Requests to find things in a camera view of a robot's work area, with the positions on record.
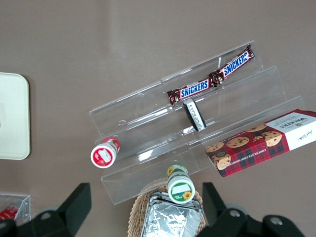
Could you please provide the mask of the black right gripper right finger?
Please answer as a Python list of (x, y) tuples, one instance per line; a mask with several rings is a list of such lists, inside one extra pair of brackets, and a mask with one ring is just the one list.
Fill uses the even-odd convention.
[(261, 237), (262, 223), (238, 208), (228, 208), (211, 182), (202, 186), (203, 209), (208, 221), (199, 237)]

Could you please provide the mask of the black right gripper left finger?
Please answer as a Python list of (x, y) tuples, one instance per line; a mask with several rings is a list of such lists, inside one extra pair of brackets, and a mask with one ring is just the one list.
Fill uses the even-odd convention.
[(92, 207), (89, 183), (79, 184), (56, 209), (37, 215), (16, 228), (16, 237), (74, 237)]

